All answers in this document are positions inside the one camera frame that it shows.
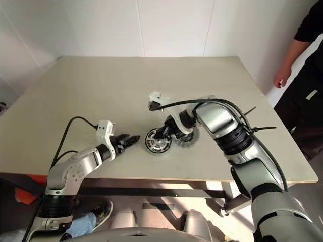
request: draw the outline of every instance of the blue jeans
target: blue jeans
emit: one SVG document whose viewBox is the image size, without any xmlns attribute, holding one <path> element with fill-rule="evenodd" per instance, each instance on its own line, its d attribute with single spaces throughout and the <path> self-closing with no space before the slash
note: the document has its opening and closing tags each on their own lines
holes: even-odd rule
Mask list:
<svg viewBox="0 0 323 242">
<path fill-rule="evenodd" d="M 96 217 L 93 213 L 87 213 L 83 217 L 73 220 L 71 227 L 66 231 L 73 238 L 92 233 L 96 225 Z M 26 230 L 20 229 L 0 234 L 1 242 L 22 241 Z"/>
</svg>

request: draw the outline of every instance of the hand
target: hand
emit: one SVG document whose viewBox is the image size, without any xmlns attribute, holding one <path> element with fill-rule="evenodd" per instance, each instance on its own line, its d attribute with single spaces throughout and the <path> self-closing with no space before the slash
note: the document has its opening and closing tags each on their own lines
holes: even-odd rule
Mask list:
<svg viewBox="0 0 323 242">
<path fill-rule="evenodd" d="M 291 66 L 281 66 L 274 78 L 274 86 L 277 88 L 284 87 L 292 73 Z"/>
</svg>

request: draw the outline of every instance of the white wall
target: white wall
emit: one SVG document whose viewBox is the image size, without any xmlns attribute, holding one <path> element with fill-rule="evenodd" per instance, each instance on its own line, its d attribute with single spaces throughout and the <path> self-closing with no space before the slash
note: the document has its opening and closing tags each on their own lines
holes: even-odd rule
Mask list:
<svg viewBox="0 0 323 242">
<path fill-rule="evenodd" d="M 274 103 L 273 75 L 314 2 L 0 0 L 0 101 L 12 103 L 63 55 L 237 55 Z"/>
</svg>

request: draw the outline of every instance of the black pants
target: black pants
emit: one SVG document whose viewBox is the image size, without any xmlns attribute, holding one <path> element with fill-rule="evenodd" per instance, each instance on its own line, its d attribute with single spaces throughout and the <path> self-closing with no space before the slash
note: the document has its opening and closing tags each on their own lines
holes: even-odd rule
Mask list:
<svg viewBox="0 0 323 242">
<path fill-rule="evenodd" d="M 305 64 L 275 111 L 289 131 L 296 127 L 292 137 L 307 159 L 323 150 L 323 73 Z"/>
</svg>

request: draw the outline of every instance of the person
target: person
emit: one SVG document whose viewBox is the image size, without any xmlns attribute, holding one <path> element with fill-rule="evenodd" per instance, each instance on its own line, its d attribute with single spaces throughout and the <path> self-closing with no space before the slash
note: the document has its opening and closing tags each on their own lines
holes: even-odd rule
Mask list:
<svg viewBox="0 0 323 242">
<path fill-rule="evenodd" d="M 323 33 L 323 0 L 310 9 L 274 78 L 274 86 L 284 87 L 292 64 Z M 275 111 L 310 160 L 323 150 L 323 42 L 275 106 Z"/>
<path fill-rule="evenodd" d="M 66 231 L 72 238 L 92 233 L 110 217 L 113 210 L 112 201 L 108 200 L 91 210 L 91 212 L 72 221 L 71 227 Z M 0 241 L 22 241 L 26 230 L 20 229 L 0 234 Z"/>
</svg>

